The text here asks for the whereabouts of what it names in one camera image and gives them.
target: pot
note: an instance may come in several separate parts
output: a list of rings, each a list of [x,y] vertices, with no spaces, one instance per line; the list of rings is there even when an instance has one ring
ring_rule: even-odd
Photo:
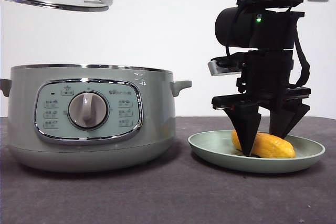
[[[170,71],[107,65],[25,65],[1,80],[9,149],[22,164],[97,172],[147,162],[175,137],[174,97],[191,81]]]

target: corn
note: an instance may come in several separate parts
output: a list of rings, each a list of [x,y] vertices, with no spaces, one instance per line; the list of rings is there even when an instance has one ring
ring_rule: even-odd
[[[236,130],[232,131],[232,143],[238,150],[242,150]],[[295,157],[294,148],[289,142],[277,136],[261,132],[256,135],[252,154],[265,158]]]

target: table surface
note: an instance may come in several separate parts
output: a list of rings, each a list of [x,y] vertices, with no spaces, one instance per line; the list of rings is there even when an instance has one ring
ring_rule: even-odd
[[[253,174],[212,165],[188,136],[229,130],[228,118],[176,118],[174,145],[146,164],[103,173],[60,174],[18,164],[1,118],[1,223],[336,223],[336,120],[305,117],[290,134],[326,147],[321,160],[290,174]],[[269,118],[262,118],[261,131]]]

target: green plate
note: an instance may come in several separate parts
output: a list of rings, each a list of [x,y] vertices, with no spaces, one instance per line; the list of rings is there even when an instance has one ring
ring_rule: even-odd
[[[193,151],[202,159],[233,170],[251,173],[290,173],[315,164],[326,151],[325,147],[303,137],[287,136],[296,152],[295,158],[246,157],[234,148],[232,131],[208,131],[188,138]]]

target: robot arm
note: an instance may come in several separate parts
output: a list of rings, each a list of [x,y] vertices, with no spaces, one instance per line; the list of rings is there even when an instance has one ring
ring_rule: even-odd
[[[240,94],[214,97],[214,109],[226,112],[235,127],[243,153],[251,154],[259,128],[259,106],[270,111],[270,134],[286,137],[309,111],[302,104],[310,89],[303,87],[309,78],[309,64],[300,46],[297,21],[302,12],[292,7],[303,0],[237,0],[238,7],[223,10],[216,21],[217,40],[226,47],[226,57],[214,58],[208,66],[212,75],[241,72],[237,79]],[[267,8],[288,8],[274,12]],[[302,66],[296,84],[289,83],[296,46]],[[231,55],[229,47],[256,48]]]

